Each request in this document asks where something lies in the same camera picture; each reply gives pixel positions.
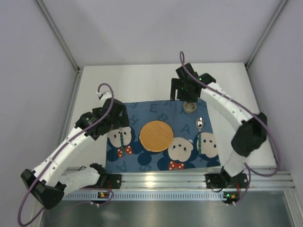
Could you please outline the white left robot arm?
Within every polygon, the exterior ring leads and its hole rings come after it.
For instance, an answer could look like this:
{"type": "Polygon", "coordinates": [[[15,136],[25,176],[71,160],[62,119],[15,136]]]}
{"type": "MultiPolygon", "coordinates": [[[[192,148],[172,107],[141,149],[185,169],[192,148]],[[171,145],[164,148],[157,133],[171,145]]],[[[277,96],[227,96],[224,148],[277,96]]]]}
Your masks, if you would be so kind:
{"type": "Polygon", "coordinates": [[[108,98],[103,106],[84,113],[76,121],[65,141],[40,165],[21,174],[31,194],[50,210],[60,203],[64,195],[78,189],[95,186],[101,188],[108,181],[105,168],[97,163],[65,175],[68,165],[88,145],[111,130],[129,126],[126,105],[108,98]]]}

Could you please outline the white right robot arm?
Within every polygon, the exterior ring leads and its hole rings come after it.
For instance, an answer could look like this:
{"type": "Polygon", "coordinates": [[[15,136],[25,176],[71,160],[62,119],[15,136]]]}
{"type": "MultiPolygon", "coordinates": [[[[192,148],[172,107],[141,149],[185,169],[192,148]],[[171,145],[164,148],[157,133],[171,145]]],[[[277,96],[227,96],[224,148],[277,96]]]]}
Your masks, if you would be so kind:
{"type": "Polygon", "coordinates": [[[247,157],[267,139],[267,117],[264,113],[251,114],[226,94],[208,73],[198,75],[191,64],[176,69],[172,78],[170,100],[197,103],[202,99],[219,112],[233,127],[232,152],[219,174],[224,186],[230,186],[244,170],[247,157]]]}

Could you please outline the metal fork patterned handle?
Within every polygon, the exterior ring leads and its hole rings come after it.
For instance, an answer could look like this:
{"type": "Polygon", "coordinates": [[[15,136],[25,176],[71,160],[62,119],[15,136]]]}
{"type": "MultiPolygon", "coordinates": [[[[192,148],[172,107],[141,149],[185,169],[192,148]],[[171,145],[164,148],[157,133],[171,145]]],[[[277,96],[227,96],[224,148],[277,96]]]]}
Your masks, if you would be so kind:
{"type": "Polygon", "coordinates": [[[123,138],[123,128],[119,128],[119,133],[120,133],[120,142],[121,142],[121,156],[125,155],[125,148],[124,148],[124,138],[123,138]]]}

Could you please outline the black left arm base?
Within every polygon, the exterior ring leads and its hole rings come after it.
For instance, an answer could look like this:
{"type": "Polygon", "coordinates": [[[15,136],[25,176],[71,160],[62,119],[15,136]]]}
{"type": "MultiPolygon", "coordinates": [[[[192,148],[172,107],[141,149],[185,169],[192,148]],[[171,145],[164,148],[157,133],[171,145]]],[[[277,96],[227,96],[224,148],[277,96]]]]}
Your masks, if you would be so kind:
{"type": "Polygon", "coordinates": [[[109,174],[107,171],[103,171],[100,174],[98,187],[105,189],[120,189],[122,184],[121,174],[109,174]]]}

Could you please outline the round wooden plate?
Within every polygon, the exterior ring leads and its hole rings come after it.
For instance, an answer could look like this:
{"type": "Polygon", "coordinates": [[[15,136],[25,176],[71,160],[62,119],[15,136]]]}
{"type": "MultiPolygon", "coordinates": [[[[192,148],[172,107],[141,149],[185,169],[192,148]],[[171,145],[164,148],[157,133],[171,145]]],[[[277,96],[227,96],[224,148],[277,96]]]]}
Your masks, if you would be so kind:
{"type": "Polygon", "coordinates": [[[139,134],[142,146],[154,153],[166,150],[172,144],[173,138],[172,128],[163,121],[146,123],[139,134]]]}

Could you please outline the small clear glass cup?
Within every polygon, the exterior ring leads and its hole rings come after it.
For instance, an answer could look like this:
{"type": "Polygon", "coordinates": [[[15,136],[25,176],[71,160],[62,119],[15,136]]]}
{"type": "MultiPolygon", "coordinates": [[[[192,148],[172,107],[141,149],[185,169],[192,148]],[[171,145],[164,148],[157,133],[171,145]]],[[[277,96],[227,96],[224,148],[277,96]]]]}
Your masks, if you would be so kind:
{"type": "Polygon", "coordinates": [[[184,112],[187,114],[192,114],[196,111],[197,109],[197,104],[196,103],[192,103],[192,102],[185,102],[183,104],[183,109],[184,112]]]}

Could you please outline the blue cartoon placemat cloth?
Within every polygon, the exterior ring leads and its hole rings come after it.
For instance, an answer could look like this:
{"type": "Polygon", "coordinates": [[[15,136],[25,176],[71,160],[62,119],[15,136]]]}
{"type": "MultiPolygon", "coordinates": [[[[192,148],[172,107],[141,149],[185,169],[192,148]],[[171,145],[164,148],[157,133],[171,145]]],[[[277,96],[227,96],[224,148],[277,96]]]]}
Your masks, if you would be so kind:
{"type": "Polygon", "coordinates": [[[220,165],[207,104],[193,113],[181,101],[126,104],[130,125],[107,136],[109,173],[174,171],[220,165]]]}

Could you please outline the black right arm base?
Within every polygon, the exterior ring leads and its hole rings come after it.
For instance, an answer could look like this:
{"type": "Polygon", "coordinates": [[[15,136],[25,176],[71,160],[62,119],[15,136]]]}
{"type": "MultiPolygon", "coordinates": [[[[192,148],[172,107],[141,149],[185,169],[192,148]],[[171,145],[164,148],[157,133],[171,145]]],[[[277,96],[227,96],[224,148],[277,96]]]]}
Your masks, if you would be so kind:
{"type": "Polygon", "coordinates": [[[248,175],[240,172],[234,177],[230,177],[222,168],[220,173],[210,173],[205,175],[207,189],[215,191],[223,189],[244,189],[247,187],[249,179],[248,175]]]}

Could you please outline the metal spoon patterned handle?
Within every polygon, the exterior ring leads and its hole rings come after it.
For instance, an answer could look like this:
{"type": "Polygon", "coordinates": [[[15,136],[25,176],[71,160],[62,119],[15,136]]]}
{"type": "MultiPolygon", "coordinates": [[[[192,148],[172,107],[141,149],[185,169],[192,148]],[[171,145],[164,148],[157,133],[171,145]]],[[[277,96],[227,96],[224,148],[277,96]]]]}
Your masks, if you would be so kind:
{"type": "Polygon", "coordinates": [[[202,133],[202,128],[204,126],[204,120],[202,117],[198,117],[196,120],[196,127],[198,129],[198,141],[197,141],[197,149],[198,153],[201,155],[201,133],[202,133]]]}

